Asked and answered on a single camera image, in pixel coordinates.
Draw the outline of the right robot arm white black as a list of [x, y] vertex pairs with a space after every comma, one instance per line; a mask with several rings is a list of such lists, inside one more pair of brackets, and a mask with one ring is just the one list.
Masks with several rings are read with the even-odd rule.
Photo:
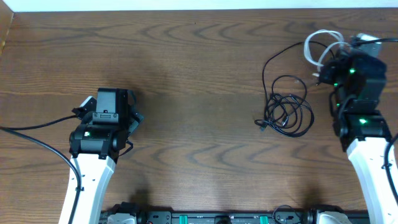
[[397, 223], [394, 137], [377, 110], [387, 66], [360, 50], [339, 50], [321, 68], [333, 129], [358, 176], [371, 223]]

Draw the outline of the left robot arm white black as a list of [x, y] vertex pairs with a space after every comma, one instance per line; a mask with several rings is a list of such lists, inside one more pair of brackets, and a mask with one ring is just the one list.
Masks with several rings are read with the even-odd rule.
[[130, 135], [144, 119], [133, 91], [100, 88], [73, 113], [81, 123], [71, 132], [70, 170], [60, 223], [98, 223], [118, 159], [129, 152]]

